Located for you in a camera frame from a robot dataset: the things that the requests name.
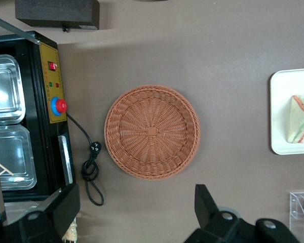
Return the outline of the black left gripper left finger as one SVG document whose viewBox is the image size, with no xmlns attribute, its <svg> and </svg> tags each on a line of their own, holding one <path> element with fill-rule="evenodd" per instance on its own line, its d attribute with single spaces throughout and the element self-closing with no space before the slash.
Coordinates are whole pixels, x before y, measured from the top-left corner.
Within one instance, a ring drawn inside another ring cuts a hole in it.
<svg viewBox="0 0 304 243">
<path fill-rule="evenodd" d="M 63 242 L 79 211 L 78 184 L 57 190 L 18 221 L 22 242 Z"/>
</svg>

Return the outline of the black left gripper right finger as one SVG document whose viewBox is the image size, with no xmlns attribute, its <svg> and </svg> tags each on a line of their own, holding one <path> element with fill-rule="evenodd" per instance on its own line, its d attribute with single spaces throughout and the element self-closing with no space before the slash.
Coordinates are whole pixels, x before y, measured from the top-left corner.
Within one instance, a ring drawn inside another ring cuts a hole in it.
<svg viewBox="0 0 304 243">
<path fill-rule="evenodd" d="M 204 184 L 195 186 L 195 214 L 199 223 L 185 242 L 256 242 L 255 228 L 232 210 L 220 210 Z"/>
</svg>

